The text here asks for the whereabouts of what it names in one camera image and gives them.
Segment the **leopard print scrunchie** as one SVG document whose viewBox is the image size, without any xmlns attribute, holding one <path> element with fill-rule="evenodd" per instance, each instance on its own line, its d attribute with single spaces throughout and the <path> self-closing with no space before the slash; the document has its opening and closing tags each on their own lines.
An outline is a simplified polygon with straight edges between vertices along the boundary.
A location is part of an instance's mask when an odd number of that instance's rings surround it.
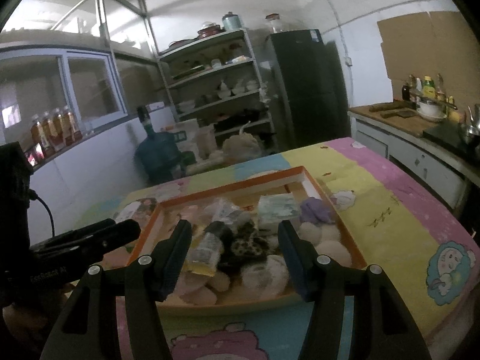
<svg viewBox="0 0 480 360">
<path fill-rule="evenodd" d="M 232 230 L 221 238 L 224 246 L 217 270 L 228 277 L 240 275 L 242 269 L 250 264 L 262 263 L 272 254 L 266 238 L 262 237 L 253 223 L 247 223 L 236 233 Z"/>
</svg>

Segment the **black refrigerator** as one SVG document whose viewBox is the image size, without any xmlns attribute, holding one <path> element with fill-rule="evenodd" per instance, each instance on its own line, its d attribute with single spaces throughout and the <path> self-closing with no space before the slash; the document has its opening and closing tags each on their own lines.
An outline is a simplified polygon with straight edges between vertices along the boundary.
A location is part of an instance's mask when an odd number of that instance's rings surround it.
<svg viewBox="0 0 480 360">
<path fill-rule="evenodd" d="M 348 101 L 335 47 L 317 29 L 273 33 L 265 46 L 286 144 L 298 148 L 348 136 Z"/>
</svg>

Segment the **red lidded pot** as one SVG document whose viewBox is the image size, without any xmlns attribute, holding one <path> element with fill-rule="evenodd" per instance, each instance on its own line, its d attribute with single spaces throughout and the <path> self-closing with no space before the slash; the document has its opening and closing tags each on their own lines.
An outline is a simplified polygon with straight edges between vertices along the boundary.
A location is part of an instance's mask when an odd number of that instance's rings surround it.
<svg viewBox="0 0 480 360">
<path fill-rule="evenodd" d="M 199 29 L 197 32 L 198 34 L 197 38 L 198 39 L 208 38 L 210 36 L 213 36 L 222 32 L 223 32 L 223 29 L 219 24 L 213 23 L 213 22 L 205 22 L 202 24 L 201 29 Z"/>
</svg>

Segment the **phone showing video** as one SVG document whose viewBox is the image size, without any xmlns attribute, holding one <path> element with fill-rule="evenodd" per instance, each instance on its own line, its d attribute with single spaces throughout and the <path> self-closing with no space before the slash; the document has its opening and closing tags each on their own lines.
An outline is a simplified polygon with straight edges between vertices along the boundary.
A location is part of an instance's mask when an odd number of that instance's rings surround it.
<svg viewBox="0 0 480 360">
<path fill-rule="evenodd" d="M 36 167 L 45 161 L 45 155 L 40 143 L 34 144 L 27 149 L 24 152 L 24 156 L 32 167 Z"/>
</svg>

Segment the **blue water jug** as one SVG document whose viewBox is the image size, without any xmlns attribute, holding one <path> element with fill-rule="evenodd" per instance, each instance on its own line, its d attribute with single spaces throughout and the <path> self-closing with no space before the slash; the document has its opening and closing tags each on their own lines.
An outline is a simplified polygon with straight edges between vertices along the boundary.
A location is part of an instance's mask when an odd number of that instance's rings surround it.
<svg viewBox="0 0 480 360">
<path fill-rule="evenodd" d="M 145 106 L 137 108 L 137 116 L 146 132 L 146 138 L 135 150 L 135 158 L 142 165 L 151 185 L 160 185 L 182 178 L 182 153 L 174 135 L 162 131 L 157 133 Z"/>
</svg>

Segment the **glass jar on fridge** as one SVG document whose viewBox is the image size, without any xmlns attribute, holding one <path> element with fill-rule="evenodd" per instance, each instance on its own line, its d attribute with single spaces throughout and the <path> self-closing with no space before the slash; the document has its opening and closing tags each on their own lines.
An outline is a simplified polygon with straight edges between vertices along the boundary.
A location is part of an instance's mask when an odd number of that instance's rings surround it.
<svg viewBox="0 0 480 360">
<path fill-rule="evenodd" d="M 278 13 L 271 13 L 265 16 L 266 25 L 270 33 L 282 33 L 285 31 L 284 23 Z"/>
</svg>

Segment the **white bowl on counter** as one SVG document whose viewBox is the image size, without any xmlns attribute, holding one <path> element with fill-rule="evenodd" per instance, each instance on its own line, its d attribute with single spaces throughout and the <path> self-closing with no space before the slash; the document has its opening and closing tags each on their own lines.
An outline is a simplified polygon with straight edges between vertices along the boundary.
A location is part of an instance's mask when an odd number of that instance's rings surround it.
<svg viewBox="0 0 480 360">
<path fill-rule="evenodd" d="M 416 111 L 423 119 L 432 122 L 439 122 L 447 117 L 443 106 L 439 105 L 437 102 L 431 102 L 430 100 L 419 100 L 416 103 Z"/>
</svg>

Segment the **blue white wipes packet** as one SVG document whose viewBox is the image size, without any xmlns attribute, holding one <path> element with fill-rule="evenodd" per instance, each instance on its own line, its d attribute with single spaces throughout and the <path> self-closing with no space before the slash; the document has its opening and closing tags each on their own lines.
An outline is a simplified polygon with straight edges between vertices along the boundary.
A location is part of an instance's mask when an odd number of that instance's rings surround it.
<svg viewBox="0 0 480 360">
<path fill-rule="evenodd" d="M 251 222 L 250 213 L 227 198 L 219 197 L 209 207 L 212 213 L 211 221 L 222 222 L 233 232 Z"/>
</svg>

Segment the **cream plush teddy bear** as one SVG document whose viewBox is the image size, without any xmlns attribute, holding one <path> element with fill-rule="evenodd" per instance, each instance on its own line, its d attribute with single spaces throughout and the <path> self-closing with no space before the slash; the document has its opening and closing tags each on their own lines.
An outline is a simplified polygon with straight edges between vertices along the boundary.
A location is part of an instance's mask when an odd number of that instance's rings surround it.
<svg viewBox="0 0 480 360">
<path fill-rule="evenodd" d="M 331 257 L 343 267 L 352 266 L 351 253 L 341 242 L 341 233 L 335 224 L 305 222 L 300 225 L 298 236 L 313 244 L 318 254 Z"/>
</svg>

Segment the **white bucket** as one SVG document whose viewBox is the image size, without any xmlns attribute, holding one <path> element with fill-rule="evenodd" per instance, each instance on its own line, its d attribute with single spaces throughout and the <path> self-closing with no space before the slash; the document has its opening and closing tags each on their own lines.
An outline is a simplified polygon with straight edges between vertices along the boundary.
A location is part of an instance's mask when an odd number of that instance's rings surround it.
<svg viewBox="0 0 480 360">
<path fill-rule="evenodd" d="M 198 132 L 199 123 L 197 119 L 188 119 L 175 123 L 170 130 L 170 133 L 174 135 L 176 146 L 180 152 L 191 153 L 196 163 L 201 159 L 196 139 Z"/>
</svg>

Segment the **green tissue packet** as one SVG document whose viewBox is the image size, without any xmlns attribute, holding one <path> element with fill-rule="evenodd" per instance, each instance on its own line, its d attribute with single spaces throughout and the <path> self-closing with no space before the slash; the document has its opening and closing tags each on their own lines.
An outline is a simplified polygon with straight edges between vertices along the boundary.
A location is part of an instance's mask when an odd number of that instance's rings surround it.
<svg viewBox="0 0 480 360">
<path fill-rule="evenodd" d="M 278 225 L 287 220 L 295 230 L 300 226 L 300 208 L 292 193 L 261 196 L 257 206 L 258 229 L 276 234 Z"/>
</svg>

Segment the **kitchen counter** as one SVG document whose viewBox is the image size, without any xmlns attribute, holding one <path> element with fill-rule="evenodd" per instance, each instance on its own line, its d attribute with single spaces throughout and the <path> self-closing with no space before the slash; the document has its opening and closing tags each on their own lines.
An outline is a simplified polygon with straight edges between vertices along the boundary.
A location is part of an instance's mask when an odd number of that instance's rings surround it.
<svg viewBox="0 0 480 360">
<path fill-rule="evenodd" d="M 401 167 L 451 211 L 479 203 L 479 169 L 424 137 L 431 122 L 418 116 L 383 119 L 368 106 L 348 114 L 356 141 Z"/>
</svg>

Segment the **white plastic bag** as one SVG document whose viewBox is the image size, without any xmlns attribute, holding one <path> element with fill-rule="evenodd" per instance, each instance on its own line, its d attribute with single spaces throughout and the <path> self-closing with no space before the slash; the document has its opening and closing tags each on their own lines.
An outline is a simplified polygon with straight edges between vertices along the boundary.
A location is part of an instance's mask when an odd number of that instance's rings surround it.
<svg viewBox="0 0 480 360">
<path fill-rule="evenodd" d="M 258 140 L 245 132 L 250 124 L 251 122 L 242 125 L 238 135 L 232 135 L 224 141 L 222 151 L 227 164 L 240 164 L 262 157 L 263 151 Z"/>
</svg>

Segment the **metal kettle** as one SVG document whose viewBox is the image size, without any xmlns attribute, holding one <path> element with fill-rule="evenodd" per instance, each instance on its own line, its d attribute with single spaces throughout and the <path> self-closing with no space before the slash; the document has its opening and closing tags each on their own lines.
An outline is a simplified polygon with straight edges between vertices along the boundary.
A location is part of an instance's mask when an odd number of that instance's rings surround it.
<svg viewBox="0 0 480 360">
<path fill-rule="evenodd" d="M 473 109 L 468 106 L 469 120 L 460 126 L 460 137 L 467 145 L 479 142 L 479 107 L 478 103 L 473 106 Z"/>
</svg>

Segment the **white floral scrunchie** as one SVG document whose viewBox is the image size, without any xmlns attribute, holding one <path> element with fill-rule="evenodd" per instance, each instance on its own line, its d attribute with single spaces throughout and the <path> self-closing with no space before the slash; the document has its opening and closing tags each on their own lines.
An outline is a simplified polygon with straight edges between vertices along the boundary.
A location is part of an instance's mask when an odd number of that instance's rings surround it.
<svg viewBox="0 0 480 360">
<path fill-rule="evenodd" d="M 285 259 L 271 254 L 264 262 L 250 264 L 241 270 L 241 284 L 249 296 L 266 300 L 282 294 L 290 274 Z"/>
</svg>

